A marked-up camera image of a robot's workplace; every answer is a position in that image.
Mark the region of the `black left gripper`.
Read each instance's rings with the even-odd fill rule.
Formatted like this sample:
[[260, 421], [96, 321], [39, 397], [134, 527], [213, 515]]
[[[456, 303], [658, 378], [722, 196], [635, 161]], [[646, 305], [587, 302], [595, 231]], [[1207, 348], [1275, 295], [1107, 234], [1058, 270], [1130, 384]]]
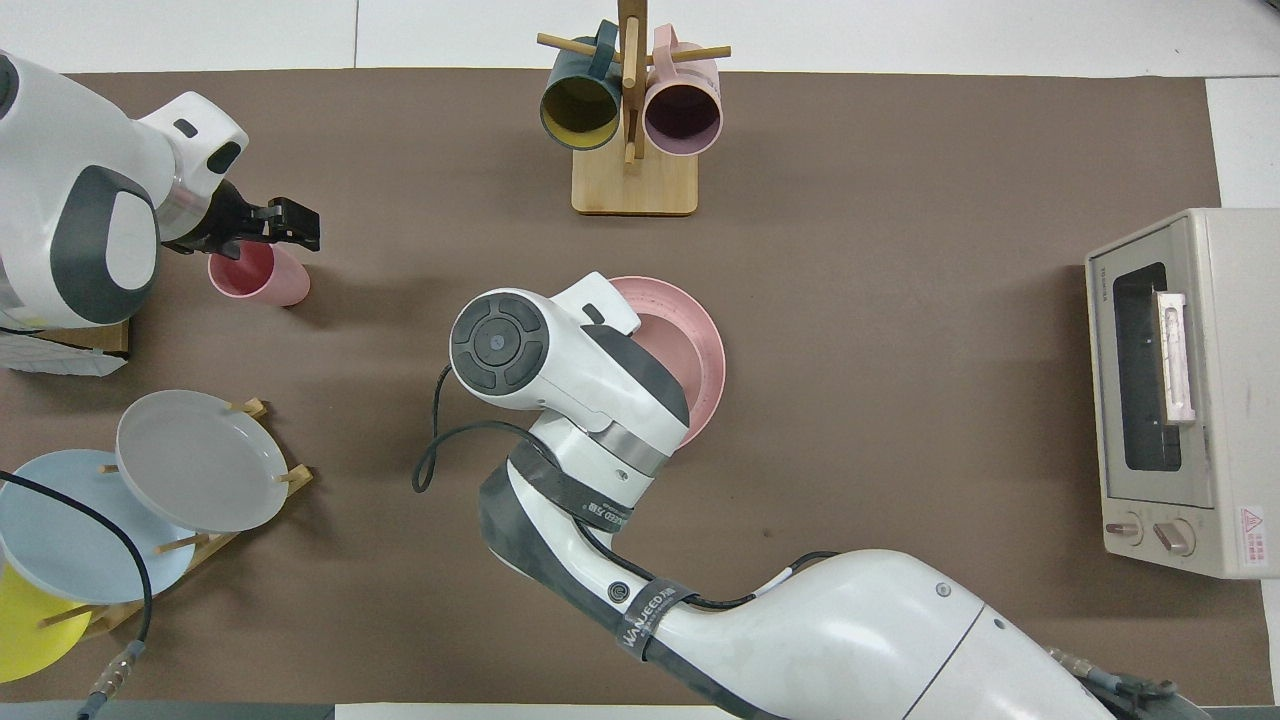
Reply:
[[241, 196], [227, 179], [212, 192], [209, 210], [197, 225], [175, 238], [175, 251], [239, 256], [241, 241], [269, 243], [268, 233], [285, 233], [285, 242], [308, 251], [320, 250], [320, 240], [306, 233], [320, 233], [320, 215], [291, 199], [271, 199], [266, 206], [255, 206]]

